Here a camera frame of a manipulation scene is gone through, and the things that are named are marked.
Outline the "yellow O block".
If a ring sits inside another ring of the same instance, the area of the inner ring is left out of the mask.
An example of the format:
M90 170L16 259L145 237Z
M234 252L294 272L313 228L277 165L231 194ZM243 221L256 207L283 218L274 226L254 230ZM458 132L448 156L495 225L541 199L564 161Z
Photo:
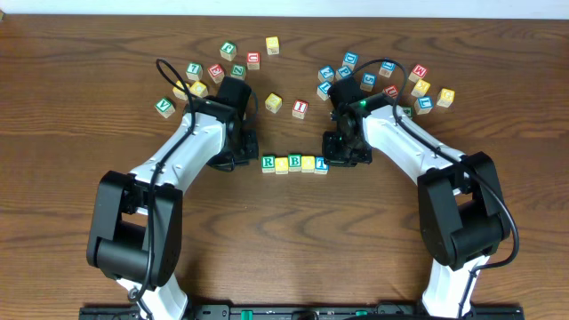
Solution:
M314 172L316 168L316 158L314 156L301 157L301 171L308 173Z
M289 172L289 163L287 157L275 158L275 171L276 174L287 174Z

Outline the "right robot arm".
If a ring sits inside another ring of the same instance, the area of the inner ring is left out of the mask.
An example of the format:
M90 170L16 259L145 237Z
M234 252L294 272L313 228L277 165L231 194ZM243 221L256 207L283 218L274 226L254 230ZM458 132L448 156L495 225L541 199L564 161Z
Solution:
M467 315L479 272L512 231L492 159L441 143L384 94L332 104L337 128L323 137L325 161L368 164L378 149L416 184L421 238L433 258L422 306L430 316Z

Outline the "green R block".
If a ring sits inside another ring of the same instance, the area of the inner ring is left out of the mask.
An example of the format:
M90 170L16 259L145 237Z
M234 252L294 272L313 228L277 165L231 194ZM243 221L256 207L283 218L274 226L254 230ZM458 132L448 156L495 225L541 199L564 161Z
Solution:
M261 170L263 173L274 173L276 171L276 157L263 156L261 158Z

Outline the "green B block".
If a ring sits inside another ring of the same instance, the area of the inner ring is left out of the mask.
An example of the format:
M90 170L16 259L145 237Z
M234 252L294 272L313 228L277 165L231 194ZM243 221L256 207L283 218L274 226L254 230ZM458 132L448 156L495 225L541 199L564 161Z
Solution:
M301 158L302 155L289 155L288 156L288 170L290 172L300 172L301 171Z

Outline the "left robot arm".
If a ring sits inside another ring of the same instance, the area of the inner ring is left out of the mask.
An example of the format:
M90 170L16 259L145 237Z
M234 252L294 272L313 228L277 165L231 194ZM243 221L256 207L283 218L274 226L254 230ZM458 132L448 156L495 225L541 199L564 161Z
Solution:
M174 275L183 197L204 166L232 172L257 158L256 133L245 127L248 100L193 99L177 131L149 160L101 178L86 259L126 289L139 319L184 316L188 295Z

